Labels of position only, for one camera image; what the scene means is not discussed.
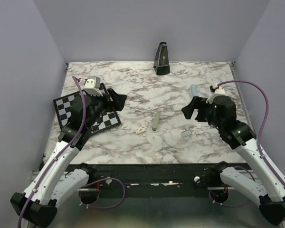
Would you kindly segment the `light blue stapler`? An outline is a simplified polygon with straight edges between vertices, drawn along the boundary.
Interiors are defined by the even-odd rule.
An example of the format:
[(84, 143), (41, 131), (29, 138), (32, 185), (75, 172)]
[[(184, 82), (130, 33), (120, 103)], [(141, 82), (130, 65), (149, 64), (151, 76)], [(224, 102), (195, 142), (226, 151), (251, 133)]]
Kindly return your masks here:
[(192, 97), (199, 96), (197, 87), (194, 84), (190, 85), (190, 92), (191, 92)]

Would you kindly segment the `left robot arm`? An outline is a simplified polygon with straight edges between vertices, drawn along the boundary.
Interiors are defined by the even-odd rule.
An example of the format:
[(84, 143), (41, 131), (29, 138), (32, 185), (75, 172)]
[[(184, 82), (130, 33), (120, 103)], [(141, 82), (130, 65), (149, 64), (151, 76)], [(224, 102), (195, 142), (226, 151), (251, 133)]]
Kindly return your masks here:
[(117, 94), (109, 88), (107, 94), (92, 95), (86, 89), (79, 92), (70, 106), (70, 117), (58, 136), (56, 146), (37, 177), (23, 192), (15, 192), (10, 202), (22, 221), (35, 227), (47, 228), (54, 220), (59, 203), (67, 199), (75, 190), (95, 184), (96, 176), (78, 168), (71, 181), (59, 182), (70, 162), (82, 150), (92, 136), (93, 125), (103, 113), (122, 111), (126, 95)]

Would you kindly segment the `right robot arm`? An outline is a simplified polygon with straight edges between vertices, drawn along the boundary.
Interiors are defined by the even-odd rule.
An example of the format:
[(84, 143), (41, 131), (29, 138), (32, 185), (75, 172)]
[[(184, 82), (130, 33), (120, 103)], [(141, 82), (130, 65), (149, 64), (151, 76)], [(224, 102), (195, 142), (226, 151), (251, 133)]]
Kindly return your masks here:
[(235, 150), (250, 166), (260, 183), (239, 173), (226, 162), (218, 163), (206, 178), (195, 180), (199, 184), (229, 185), (258, 206), (262, 216), (272, 225), (285, 221), (285, 175), (277, 168), (268, 154), (257, 144), (254, 131), (237, 120), (236, 104), (226, 95), (218, 95), (212, 101), (194, 96), (182, 108), (186, 119), (197, 110), (196, 121), (208, 123), (218, 130), (221, 139)]

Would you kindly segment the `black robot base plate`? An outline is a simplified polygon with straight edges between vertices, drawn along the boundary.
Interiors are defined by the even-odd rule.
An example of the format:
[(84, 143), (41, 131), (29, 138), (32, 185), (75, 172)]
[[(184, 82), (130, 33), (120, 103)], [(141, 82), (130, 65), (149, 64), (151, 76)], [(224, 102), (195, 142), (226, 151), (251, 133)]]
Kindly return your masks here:
[(222, 187), (218, 180), (207, 175), (215, 163), (200, 164), (70, 164), (65, 172), (83, 167), (92, 173), (89, 182), (105, 177), (118, 179), (100, 185), (100, 197), (127, 198), (196, 197), (208, 195), (208, 188)]

